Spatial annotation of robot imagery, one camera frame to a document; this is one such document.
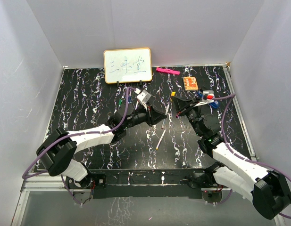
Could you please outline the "purple white pen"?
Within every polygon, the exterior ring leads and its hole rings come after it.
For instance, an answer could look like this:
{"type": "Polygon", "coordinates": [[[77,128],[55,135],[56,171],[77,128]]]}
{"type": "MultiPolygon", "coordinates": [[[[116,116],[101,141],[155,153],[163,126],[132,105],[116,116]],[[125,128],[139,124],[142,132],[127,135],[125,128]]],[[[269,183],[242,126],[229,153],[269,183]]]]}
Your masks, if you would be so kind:
{"type": "Polygon", "coordinates": [[[162,122],[162,125],[161,125],[161,129],[165,128],[165,122],[166,122],[167,114],[168,114],[168,111],[169,111],[169,107],[170,107],[170,104],[168,103],[167,107],[166,107],[165,118],[163,119],[163,122],[162,122]]]}

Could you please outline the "orange white pen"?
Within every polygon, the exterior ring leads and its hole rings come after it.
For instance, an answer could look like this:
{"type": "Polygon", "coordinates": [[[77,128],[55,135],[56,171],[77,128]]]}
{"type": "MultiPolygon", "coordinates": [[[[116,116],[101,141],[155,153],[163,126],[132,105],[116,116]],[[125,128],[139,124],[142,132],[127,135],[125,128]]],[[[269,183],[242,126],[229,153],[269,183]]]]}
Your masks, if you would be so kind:
{"type": "Polygon", "coordinates": [[[158,144],[157,144],[157,146],[156,146],[156,150],[159,149],[159,146],[160,146],[160,144],[161,144],[161,142],[162,142],[162,139],[164,138],[165,133],[166,133],[166,129],[163,131],[163,133],[162,133],[162,135],[161,135],[161,137],[160,137],[160,139],[159,139],[159,141],[158,141],[158,144]]]}

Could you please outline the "green white pen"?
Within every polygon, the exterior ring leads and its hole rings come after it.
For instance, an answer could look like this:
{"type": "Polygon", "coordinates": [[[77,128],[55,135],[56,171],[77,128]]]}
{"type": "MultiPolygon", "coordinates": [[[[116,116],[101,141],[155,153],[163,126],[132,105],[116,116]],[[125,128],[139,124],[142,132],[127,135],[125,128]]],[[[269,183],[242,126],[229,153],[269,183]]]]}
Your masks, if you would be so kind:
{"type": "Polygon", "coordinates": [[[118,108],[120,108],[120,107],[121,107],[121,105],[122,105],[122,100],[121,100],[121,99],[119,99],[119,101],[118,101],[118,108]]]}

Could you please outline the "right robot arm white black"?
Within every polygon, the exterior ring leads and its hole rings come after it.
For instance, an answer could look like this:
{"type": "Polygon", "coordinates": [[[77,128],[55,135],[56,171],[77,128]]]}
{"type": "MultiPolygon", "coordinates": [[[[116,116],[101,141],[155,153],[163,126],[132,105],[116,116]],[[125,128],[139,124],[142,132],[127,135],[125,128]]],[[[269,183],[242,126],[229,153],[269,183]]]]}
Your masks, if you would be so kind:
{"type": "Polygon", "coordinates": [[[177,111],[176,117],[186,116],[200,137],[198,144],[203,153],[217,161],[217,167],[205,174],[205,183],[215,187],[224,185],[248,199],[257,212],[266,219],[273,219],[291,204],[291,191],[283,173],[260,162],[251,161],[234,150],[226,141],[219,119],[202,113],[202,107],[214,101],[208,94],[198,97],[171,98],[177,111]]]}

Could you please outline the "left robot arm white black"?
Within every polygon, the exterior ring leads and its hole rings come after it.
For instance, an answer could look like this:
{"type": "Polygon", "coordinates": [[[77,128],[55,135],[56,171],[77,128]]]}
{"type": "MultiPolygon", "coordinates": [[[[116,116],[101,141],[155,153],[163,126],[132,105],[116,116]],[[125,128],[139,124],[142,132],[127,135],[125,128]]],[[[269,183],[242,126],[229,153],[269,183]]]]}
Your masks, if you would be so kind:
{"type": "Polygon", "coordinates": [[[105,124],[81,130],[78,136],[67,137],[76,132],[56,129],[38,148],[36,154],[40,156],[51,144],[64,137],[65,139],[51,147],[40,161],[50,176],[69,177],[80,187],[86,188],[91,184],[92,177],[84,164],[73,159],[77,152],[93,146],[115,143],[126,135],[128,128],[144,122],[149,126],[156,125],[165,118],[165,113],[154,109],[152,105],[140,105],[136,110],[131,105],[128,105],[128,109],[122,105],[105,124]]]}

